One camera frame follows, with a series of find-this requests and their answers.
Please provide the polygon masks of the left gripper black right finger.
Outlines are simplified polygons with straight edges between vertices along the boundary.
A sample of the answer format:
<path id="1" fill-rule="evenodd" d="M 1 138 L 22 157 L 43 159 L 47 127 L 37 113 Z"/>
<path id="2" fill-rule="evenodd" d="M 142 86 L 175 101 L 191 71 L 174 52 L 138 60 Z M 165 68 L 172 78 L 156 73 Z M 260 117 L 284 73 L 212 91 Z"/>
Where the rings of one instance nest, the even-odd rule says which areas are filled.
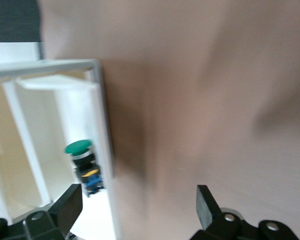
<path id="1" fill-rule="evenodd" d="M 219 207 L 207 185 L 196 189 L 196 212 L 201 229 L 192 240 L 251 240 L 253 227 L 237 210 Z"/>

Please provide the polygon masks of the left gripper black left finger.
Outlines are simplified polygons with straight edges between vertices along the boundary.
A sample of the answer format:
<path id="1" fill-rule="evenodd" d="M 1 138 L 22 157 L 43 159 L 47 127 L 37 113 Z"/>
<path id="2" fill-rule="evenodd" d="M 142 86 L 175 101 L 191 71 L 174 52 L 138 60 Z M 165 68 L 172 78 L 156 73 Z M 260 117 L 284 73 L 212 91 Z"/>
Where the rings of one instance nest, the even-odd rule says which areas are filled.
<path id="1" fill-rule="evenodd" d="M 33 212 L 22 221 L 26 238 L 65 240 L 82 209 L 82 186 L 72 184 L 48 210 Z"/>

